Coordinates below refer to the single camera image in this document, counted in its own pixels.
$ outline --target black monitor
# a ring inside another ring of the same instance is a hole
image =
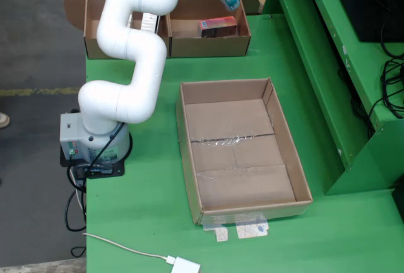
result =
[[[404,42],[404,0],[341,0],[363,42],[379,42],[383,23],[385,42]]]

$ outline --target person's foot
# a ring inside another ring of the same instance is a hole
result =
[[[10,124],[10,118],[8,115],[0,112],[0,129],[6,128]]]

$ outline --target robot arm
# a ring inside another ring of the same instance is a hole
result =
[[[118,122],[138,124],[154,112],[163,76],[167,49],[154,30],[128,28],[133,11],[167,15],[178,0],[106,0],[97,29],[97,42],[110,57],[136,62],[131,83],[121,85],[108,81],[91,81],[79,92],[81,113],[62,115],[61,143],[66,159],[87,162],[114,136]],[[222,0],[235,10],[239,0]],[[110,164],[121,160],[129,150],[129,131],[125,125],[97,162]]]

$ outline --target yellow floor line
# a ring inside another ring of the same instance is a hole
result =
[[[80,87],[54,88],[54,89],[8,89],[0,90],[2,96],[30,96],[30,95],[74,95],[77,94]]]

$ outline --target small box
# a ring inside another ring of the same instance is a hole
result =
[[[312,203],[270,79],[182,83],[176,112],[195,224],[294,216]]]
[[[170,57],[234,57],[246,55],[251,32],[244,7],[227,11],[220,0],[179,0],[171,12]],[[201,38],[200,20],[233,16],[237,32],[231,37]]]
[[[74,27],[84,32],[84,43],[89,59],[111,59],[102,52],[97,43],[97,28],[104,4],[105,0],[64,0],[66,18]],[[129,26],[140,29],[142,16],[143,13],[132,13]],[[167,46],[167,56],[169,56],[171,33],[167,16],[160,17],[158,35]]]
[[[198,25],[201,38],[229,37],[237,31],[237,22],[233,16],[201,20]]]

